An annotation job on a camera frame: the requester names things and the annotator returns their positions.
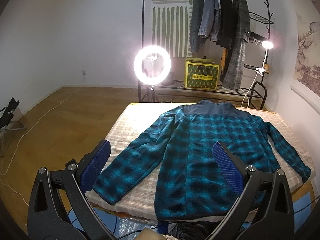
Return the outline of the black metal clothes rack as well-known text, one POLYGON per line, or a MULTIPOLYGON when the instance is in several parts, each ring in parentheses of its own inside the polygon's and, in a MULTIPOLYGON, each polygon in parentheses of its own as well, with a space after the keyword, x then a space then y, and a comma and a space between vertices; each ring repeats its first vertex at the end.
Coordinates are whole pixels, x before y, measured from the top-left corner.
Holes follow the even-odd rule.
MULTIPOLYGON (((267 36, 271 36, 271 27, 274 24, 272 21, 273 13, 270 12, 270 0, 262 0, 264 5, 267 8, 267 17, 264 17, 255 12, 250 12, 250 20, 258 22, 264 25, 267 29, 267 36)), ((267 88, 264 84, 265 75, 269 73, 265 69, 265 64, 268 63, 268 55, 270 50, 265 49, 262 46, 260 40, 251 40, 249 45, 249 58, 245 61, 244 68, 245 74, 248 74, 249 71, 256 72, 259 67, 262 67, 264 72, 258 74, 257 78, 253 81, 253 84, 250 87, 242 87, 239 90, 230 90, 223 88, 221 85, 217 85, 217 90, 200 90, 185 88, 184 81, 173 79, 172 84, 164 85, 160 83, 156 85, 155 92, 159 95, 168 95, 170 91, 185 91, 185 92, 199 92, 206 93, 205 98, 213 98, 215 100, 226 100, 230 102, 240 103, 240 98, 244 97, 248 100, 249 107, 254 109, 262 110, 265 107, 265 102, 267 99, 267 88)))

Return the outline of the grey plaid hanging coat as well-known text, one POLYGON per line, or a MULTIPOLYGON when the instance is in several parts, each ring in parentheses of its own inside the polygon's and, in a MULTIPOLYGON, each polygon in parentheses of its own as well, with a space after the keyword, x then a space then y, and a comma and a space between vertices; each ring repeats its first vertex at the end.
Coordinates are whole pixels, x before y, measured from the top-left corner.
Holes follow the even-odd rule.
POLYGON ((236 30, 233 38, 231 55, 222 86, 230 90, 241 87, 242 73, 246 56, 246 43, 249 42, 250 19, 247 0, 233 0, 236 30))

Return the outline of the black folding stand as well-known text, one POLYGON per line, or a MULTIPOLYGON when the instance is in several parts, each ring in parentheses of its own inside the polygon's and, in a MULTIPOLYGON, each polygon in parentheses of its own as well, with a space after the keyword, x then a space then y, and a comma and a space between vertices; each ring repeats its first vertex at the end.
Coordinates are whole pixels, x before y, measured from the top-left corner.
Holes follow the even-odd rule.
POLYGON ((20 101, 11 98, 8 105, 1 109, 1 157, 4 156, 4 141, 7 132, 25 131, 26 127, 20 121, 14 121, 14 112, 20 101))

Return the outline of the green yellow storage box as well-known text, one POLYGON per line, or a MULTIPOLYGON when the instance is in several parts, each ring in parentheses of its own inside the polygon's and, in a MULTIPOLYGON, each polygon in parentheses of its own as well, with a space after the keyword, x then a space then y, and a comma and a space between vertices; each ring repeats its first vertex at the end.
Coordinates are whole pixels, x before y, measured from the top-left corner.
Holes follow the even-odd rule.
POLYGON ((213 60, 187 57, 185 59, 185 88, 217 90, 220 66, 213 60))

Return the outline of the black hanging coat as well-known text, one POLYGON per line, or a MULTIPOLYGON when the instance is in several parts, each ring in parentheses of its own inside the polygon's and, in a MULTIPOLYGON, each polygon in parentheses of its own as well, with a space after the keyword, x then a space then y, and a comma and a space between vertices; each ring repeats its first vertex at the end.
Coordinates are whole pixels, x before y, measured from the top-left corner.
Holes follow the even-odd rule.
POLYGON ((233 4, 232 0, 220 0, 220 30, 218 45, 231 49, 233 40, 233 4))

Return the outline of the blue denim hanging jacket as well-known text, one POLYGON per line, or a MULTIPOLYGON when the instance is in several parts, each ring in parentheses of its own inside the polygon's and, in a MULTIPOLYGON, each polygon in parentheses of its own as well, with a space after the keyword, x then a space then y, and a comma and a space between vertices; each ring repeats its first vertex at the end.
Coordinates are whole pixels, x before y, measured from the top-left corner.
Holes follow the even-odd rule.
POLYGON ((219 0, 204 0, 202 20, 198 35, 210 41, 218 41, 220 36, 220 7, 219 0))

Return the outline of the dark green hanging jacket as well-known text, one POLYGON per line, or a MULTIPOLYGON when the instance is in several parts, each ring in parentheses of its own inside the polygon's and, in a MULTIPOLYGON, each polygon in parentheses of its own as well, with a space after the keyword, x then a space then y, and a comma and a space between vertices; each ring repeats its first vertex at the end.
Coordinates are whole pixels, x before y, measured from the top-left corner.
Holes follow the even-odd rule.
POLYGON ((192 53, 197 53, 206 42, 205 38, 199 36, 199 29, 202 22, 204 0, 194 0, 193 11, 190 23, 190 50, 192 53))

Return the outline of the landscape painting wall scroll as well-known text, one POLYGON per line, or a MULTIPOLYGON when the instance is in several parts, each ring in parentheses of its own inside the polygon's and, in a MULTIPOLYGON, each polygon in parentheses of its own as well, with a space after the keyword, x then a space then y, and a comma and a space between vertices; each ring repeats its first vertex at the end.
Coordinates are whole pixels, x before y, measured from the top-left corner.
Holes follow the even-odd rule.
POLYGON ((319 96, 319 21, 297 13, 298 50, 293 78, 319 96))

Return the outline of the green striped wall hanging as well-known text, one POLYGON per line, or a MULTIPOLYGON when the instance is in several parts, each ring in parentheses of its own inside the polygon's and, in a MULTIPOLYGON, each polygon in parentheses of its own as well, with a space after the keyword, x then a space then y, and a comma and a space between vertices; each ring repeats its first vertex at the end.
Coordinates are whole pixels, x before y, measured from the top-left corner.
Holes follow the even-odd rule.
POLYGON ((151 0, 152 44, 171 57, 192 55, 189 41, 194 0, 151 0))

